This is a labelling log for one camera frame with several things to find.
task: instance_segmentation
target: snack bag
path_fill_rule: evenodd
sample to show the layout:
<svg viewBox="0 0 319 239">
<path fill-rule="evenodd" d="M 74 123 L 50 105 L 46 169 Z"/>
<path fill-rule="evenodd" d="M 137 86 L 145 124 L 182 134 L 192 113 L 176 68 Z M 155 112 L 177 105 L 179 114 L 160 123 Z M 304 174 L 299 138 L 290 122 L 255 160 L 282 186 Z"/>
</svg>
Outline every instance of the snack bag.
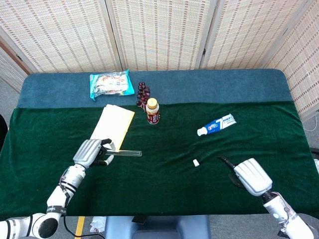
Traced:
<svg viewBox="0 0 319 239">
<path fill-rule="evenodd" d="M 90 98 L 104 95 L 132 95 L 134 89 L 129 77 L 129 69 L 123 72 L 110 72 L 90 75 Z"/>
</svg>

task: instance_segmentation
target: bottle label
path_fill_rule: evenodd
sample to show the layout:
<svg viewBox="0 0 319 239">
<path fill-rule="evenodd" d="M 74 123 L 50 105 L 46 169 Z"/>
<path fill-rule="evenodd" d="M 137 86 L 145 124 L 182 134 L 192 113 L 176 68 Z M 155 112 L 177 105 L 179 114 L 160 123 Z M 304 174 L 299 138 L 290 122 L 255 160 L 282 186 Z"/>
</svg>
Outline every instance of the bottle label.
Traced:
<svg viewBox="0 0 319 239">
<path fill-rule="evenodd" d="M 160 120 L 160 111 L 150 114 L 148 112 L 148 122 L 150 124 L 157 124 Z"/>
</svg>

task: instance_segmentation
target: robotic arm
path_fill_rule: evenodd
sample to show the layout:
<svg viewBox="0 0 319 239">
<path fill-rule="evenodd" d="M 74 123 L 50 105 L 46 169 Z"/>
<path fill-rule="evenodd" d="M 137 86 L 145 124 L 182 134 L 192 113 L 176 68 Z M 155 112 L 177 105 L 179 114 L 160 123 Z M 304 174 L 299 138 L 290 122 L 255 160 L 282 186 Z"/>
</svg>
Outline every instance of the robotic arm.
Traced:
<svg viewBox="0 0 319 239">
<path fill-rule="evenodd" d="M 262 198 L 264 207 L 281 226 L 279 236 L 290 239 L 319 239 L 318 232 L 296 214 L 281 194 L 271 191 L 273 181 L 254 158 L 238 165 L 233 165 L 226 158 L 218 158 L 231 168 L 250 194 Z"/>
<path fill-rule="evenodd" d="M 62 215 L 66 215 L 66 208 L 77 188 L 85 177 L 85 170 L 92 165 L 109 165 L 114 156 L 107 160 L 100 160 L 107 153 L 104 144 L 114 148 L 110 139 L 87 139 L 73 157 L 74 165 L 68 167 L 62 174 L 59 185 L 56 186 L 47 200 L 46 214 L 37 213 L 24 219 L 11 219 L 0 222 L 0 239 L 18 239 L 32 236 L 39 239 L 51 237 Z"/>
</svg>

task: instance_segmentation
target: yellow paper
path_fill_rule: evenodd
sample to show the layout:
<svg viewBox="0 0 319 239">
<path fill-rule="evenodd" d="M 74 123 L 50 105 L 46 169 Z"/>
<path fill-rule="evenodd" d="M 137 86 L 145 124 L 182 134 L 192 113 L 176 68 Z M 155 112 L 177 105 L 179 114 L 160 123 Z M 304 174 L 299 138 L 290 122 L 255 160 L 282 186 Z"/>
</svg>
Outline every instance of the yellow paper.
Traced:
<svg viewBox="0 0 319 239">
<path fill-rule="evenodd" d="M 114 105 L 106 105 L 92 133 L 91 139 L 110 138 L 118 152 L 133 119 L 134 112 Z"/>
</svg>

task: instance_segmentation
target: green tablecloth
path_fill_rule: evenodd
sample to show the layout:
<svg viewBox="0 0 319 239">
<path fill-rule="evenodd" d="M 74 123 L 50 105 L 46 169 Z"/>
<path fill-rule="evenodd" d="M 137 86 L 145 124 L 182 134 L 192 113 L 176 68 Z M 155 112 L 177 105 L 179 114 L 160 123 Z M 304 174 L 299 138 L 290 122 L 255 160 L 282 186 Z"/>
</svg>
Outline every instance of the green tablecloth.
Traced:
<svg viewBox="0 0 319 239">
<path fill-rule="evenodd" d="M 260 198 L 230 182 L 220 155 L 233 163 L 256 158 L 273 190 L 297 212 L 317 216 L 319 175 L 293 102 L 161 105 L 158 125 L 149 125 L 141 109 L 125 108 L 136 114 L 121 149 L 143 156 L 117 156 L 108 167 L 87 170 L 69 216 L 265 213 Z M 0 216 L 45 212 L 101 112 L 15 109 L 0 154 Z M 198 128 L 228 113 L 237 124 L 197 136 Z"/>
</svg>

